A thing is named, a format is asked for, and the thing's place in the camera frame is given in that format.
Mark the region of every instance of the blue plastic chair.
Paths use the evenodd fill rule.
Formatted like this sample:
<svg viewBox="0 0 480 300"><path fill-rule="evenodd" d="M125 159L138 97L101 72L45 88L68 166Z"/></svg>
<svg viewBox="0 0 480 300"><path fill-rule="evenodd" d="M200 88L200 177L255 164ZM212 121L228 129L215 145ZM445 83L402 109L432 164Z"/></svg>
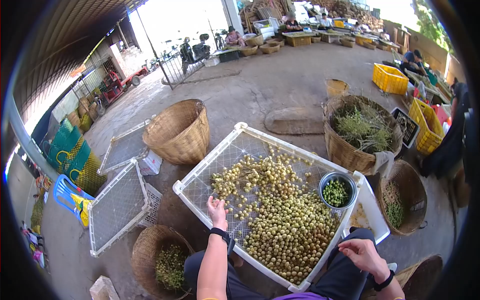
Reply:
<svg viewBox="0 0 480 300"><path fill-rule="evenodd" d="M82 220L80 219L80 211L76 208L75 201L72 199L72 196L70 196L71 193L77 194L80 197L84 197L88 200L95 200L94 197L90 196L82 191L82 189L74 185L66 175L60 174L57 182L55 182L55 185L53 186L53 197L58 204L74 214L80 223L83 224Z"/></svg>

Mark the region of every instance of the tree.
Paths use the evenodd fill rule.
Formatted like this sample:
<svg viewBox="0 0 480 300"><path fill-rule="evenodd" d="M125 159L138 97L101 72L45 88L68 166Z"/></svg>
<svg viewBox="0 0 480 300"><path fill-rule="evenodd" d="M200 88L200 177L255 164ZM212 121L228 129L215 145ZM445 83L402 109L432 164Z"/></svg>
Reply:
<svg viewBox="0 0 480 300"><path fill-rule="evenodd" d="M425 0L412 0L411 6L419 19L417 24L420 26L420 33L437 43L437 45L447 50L450 54L454 54L452 41L448 37L442 23L440 23Z"/></svg>

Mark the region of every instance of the mesh tray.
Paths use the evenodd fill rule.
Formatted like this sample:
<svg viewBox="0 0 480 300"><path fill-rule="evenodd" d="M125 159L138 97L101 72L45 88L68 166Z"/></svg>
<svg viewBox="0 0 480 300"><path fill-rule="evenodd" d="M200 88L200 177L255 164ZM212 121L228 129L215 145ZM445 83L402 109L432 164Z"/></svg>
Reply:
<svg viewBox="0 0 480 300"><path fill-rule="evenodd" d="M235 125L235 129L219 145L217 145L215 149L213 149L182 181L177 181L173 185L174 192L207 227L211 228L212 222L208 216L206 205L208 196L213 194L213 190L210 185L211 174L222 172L223 167L230 168L240 159L243 159L243 156L246 154L250 154L256 159L258 159L259 155L264 157L268 156L268 146L265 142L275 147L278 146L280 148L280 153L278 154L294 154L295 156L300 157L302 160L307 159L308 161L312 162L311 166L306 165L303 161L297 161L296 163L292 164L292 167L297 174L304 174L306 172L312 173L312 176L309 178L309 187L311 189L318 188L318 184L322 176L331 171L349 173L349 171L345 168L342 168L328 160L313 155L312 153L289 143L281 141L273 136L250 128L246 123L241 122ZM363 183L364 177L361 174L355 172L353 173L353 178L357 184L357 187ZM248 199L248 203L251 203L257 199L257 196L253 194L253 192L254 190L249 193L243 193L243 195ZM229 205L226 205L226 208L233 208L233 212L227 214L228 233L232 238L237 238L239 244L241 244L243 238L248 234L250 229L247 225L248 219L243 221L234 219L233 215L237 213L239 209L236 206L232 206L233 203L234 202L231 201ZM342 230L345 227L348 218L350 217L353 206L344 211L335 210L333 212L335 218L339 220L339 227L332 238L330 245L318 261L317 265L299 286L286 281L262 265L259 261L249 256L248 253L245 252L241 246L239 246L239 244L235 245L234 251L260 272L288 288L291 292L303 292L310 286L310 283L313 281L315 275L320 271L324 263L327 261L328 255L340 239ZM257 214L252 212L250 213L250 216L255 218Z"/></svg>
<svg viewBox="0 0 480 300"><path fill-rule="evenodd" d="M412 147L413 142L417 138L417 135L420 131L420 126L415 123L412 118L408 116L408 114L401 111L399 108L394 108L392 110L392 115L400 125L400 129L403 133L403 145L410 149Z"/></svg>
<svg viewBox="0 0 480 300"><path fill-rule="evenodd" d="M90 255L98 257L151 211L138 162L132 158L88 206Z"/></svg>
<svg viewBox="0 0 480 300"><path fill-rule="evenodd" d="M110 146L108 146L107 153L105 153L97 173L103 175L109 171L124 167L130 162L132 157L135 159L146 157L148 149L142 139L142 135L145 125L148 123L150 123L149 119L128 129L119 136L112 137Z"/></svg>
<svg viewBox="0 0 480 300"><path fill-rule="evenodd" d="M141 227L150 227L156 224L156 216L158 211L158 206L162 202L162 193L156 190L150 183L145 184L145 189L147 191L148 200L152 206L152 211L138 223L138 226Z"/></svg>

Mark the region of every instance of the hand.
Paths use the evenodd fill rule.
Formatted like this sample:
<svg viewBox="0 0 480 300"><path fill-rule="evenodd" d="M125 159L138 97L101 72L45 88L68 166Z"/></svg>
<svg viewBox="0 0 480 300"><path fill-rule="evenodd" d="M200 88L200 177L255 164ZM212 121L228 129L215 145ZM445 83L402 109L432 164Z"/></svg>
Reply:
<svg viewBox="0 0 480 300"><path fill-rule="evenodd" d="M225 209L224 206L225 200L216 199L213 201L213 196L208 197L208 214L212 219L213 227L227 231L228 223L226 214L228 213L228 209Z"/></svg>
<svg viewBox="0 0 480 300"><path fill-rule="evenodd" d="M386 260L378 255L371 240L346 240L338 244L338 250L348 257L358 269L372 274L377 284L381 284L390 276Z"/></svg>

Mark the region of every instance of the black plastic crate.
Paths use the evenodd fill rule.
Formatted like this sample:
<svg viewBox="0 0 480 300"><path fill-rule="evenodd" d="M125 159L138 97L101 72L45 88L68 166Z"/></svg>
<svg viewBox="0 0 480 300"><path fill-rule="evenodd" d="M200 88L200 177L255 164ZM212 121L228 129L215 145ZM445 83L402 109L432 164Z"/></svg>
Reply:
<svg viewBox="0 0 480 300"><path fill-rule="evenodd" d="M220 62L227 62L227 61L239 59L240 58L239 53L240 51L232 51L232 52L220 54L218 57L220 58Z"/></svg>
<svg viewBox="0 0 480 300"><path fill-rule="evenodd" d="M403 145L406 148L410 148L419 134L420 126L399 108L394 108L392 115L402 130Z"/></svg>

